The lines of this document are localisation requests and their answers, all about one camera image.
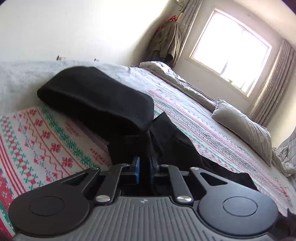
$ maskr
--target metal screw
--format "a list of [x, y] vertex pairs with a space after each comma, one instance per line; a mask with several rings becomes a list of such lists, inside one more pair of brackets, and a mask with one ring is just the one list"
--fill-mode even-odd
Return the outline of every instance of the metal screw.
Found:
[[179, 196], [179, 197], [177, 197], [177, 200], [180, 203], [189, 203], [192, 201], [192, 198], [189, 196]]
[[96, 196], [96, 201], [97, 202], [108, 202], [110, 201], [111, 198], [107, 195], [99, 195], [99, 196]]

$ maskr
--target blue component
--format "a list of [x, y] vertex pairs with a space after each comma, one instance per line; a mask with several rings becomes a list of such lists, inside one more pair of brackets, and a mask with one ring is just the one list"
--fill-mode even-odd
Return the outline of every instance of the blue component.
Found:
[[151, 181], [151, 184], [154, 183], [154, 168], [153, 168], [151, 158], [150, 158], [150, 181]]
[[137, 158], [136, 163], [136, 184], [139, 184], [140, 181], [140, 158]]

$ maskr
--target bed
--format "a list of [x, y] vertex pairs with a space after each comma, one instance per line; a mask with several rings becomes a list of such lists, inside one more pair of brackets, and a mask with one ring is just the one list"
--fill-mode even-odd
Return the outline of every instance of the bed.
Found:
[[112, 165], [105, 140], [37, 98], [37, 89], [51, 77], [77, 65], [94, 66], [150, 95], [154, 116], [165, 111], [201, 155], [233, 172], [249, 173], [258, 190], [270, 196], [283, 215], [288, 208], [295, 213], [296, 191], [283, 174], [213, 120], [209, 110], [148, 70], [82, 61], [2, 62], [0, 230], [7, 236], [15, 234], [7, 213], [14, 198], [88, 167], [108, 170]]

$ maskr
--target bright window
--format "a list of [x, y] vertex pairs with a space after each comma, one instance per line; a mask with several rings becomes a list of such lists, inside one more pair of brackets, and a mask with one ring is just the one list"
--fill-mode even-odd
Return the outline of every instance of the bright window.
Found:
[[249, 96], [270, 50], [271, 45], [253, 30], [216, 9], [191, 58], [211, 68]]

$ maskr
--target curtain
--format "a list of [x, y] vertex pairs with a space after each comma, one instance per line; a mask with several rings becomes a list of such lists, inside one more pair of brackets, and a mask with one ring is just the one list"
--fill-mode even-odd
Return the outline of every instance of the curtain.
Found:
[[251, 110], [251, 120], [266, 126], [289, 83], [296, 54], [291, 45], [283, 40], [274, 66], [265, 86]]
[[192, 25], [196, 19], [196, 16], [198, 14], [198, 11], [200, 9], [202, 2], [203, 2], [203, 0], [189, 0], [188, 3], [182, 9], [182, 13], [181, 13], [182, 16], [178, 21], [179, 30], [180, 30], [180, 34], [181, 34], [180, 50], [179, 50], [178, 56], [176, 57], [176, 60], [173, 62], [172, 67], [174, 67], [176, 65], [176, 63], [178, 62], [178, 60], [181, 56], [181, 53], [184, 49], [187, 38], [190, 34]]

